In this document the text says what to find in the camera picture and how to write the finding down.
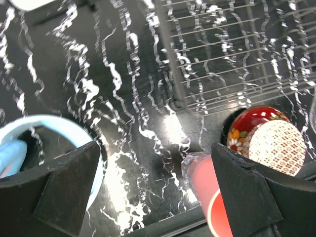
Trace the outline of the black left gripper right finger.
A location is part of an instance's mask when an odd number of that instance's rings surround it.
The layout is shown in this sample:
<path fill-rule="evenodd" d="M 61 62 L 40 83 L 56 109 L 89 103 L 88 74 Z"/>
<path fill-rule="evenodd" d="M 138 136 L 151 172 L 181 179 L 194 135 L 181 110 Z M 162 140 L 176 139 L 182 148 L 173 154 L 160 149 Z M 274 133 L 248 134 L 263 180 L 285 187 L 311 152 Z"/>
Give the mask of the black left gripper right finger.
<path fill-rule="evenodd" d="M 316 185 L 211 147 L 217 181 L 235 237 L 314 237 Z"/>

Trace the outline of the red floral plate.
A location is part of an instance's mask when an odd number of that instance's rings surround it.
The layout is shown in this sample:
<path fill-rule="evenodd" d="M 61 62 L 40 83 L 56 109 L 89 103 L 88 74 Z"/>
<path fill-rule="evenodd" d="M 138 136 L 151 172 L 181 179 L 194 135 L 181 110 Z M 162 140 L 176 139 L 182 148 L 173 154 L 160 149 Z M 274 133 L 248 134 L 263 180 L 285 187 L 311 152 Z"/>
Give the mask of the red floral plate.
<path fill-rule="evenodd" d="M 284 113 L 273 107 L 255 106 L 244 110 L 230 126 L 226 146 L 244 156 L 243 144 L 247 134 L 256 126 L 276 119 L 290 122 Z"/>

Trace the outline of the light blue headphones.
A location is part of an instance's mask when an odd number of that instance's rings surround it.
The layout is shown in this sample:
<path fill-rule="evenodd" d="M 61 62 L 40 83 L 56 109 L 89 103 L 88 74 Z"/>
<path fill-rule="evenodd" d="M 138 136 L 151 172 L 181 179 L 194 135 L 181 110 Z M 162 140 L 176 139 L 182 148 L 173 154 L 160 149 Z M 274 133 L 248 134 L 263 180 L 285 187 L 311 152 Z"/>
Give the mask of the light blue headphones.
<path fill-rule="evenodd" d="M 91 142 L 92 137 L 77 123 L 53 115 L 32 115 L 16 119 L 0 128 L 0 176 L 15 175 L 26 157 L 27 145 L 18 141 L 31 127 L 43 126 L 69 140 L 76 148 Z"/>

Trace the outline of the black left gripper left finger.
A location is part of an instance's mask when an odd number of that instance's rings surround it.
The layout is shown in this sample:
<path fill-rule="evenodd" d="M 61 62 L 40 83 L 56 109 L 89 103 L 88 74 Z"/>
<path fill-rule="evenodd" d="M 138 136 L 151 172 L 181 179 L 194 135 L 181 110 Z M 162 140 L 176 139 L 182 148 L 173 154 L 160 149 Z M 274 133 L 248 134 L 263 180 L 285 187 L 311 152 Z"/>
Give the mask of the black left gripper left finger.
<path fill-rule="evenodd" d="M 2 237 L 77 237 L 100 151 L 91 141 L 67 154 L 0 180 Z"/>

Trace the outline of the pink tumbler cup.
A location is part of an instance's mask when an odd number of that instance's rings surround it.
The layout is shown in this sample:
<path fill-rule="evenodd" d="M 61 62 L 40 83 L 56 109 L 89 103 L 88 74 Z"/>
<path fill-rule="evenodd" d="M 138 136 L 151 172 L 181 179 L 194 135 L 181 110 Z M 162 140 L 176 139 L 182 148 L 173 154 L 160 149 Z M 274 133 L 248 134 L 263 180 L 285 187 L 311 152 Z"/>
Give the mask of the pink tumbler cup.
<path fill-rule="evenodd" d="M 189 153 L 181 162 L 182 176 L 201 204 L 208 227 L 215 237 L 231 237 L 232 231 L 210 153 Z"/>

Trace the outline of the clear glass plate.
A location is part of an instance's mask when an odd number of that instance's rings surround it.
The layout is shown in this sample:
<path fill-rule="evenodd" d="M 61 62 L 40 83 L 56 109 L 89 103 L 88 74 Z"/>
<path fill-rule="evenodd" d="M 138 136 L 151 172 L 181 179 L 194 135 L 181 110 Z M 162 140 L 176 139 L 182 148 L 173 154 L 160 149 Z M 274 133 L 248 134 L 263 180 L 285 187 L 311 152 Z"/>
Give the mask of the clear glass plate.
<path fill-rule="evenodd" d="M 316 87 L 314 87 L 311 106 L 309 111 L 309 124 L 314 134 L 316 134 Z"/>

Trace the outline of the red patterned white bowl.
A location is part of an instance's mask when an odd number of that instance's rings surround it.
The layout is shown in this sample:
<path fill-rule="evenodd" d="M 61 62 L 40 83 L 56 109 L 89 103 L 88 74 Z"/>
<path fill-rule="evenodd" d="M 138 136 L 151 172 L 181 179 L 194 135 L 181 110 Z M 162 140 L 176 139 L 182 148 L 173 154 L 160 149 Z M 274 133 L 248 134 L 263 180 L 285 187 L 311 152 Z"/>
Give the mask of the red patterned white bowl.
<path fill-rule="evenodd" d="M 276 119 L 253 128 L 245 138 L 243 152 L 252 161 L 295 176 L 304 164 L 306 145 L 293 124 Z"/>

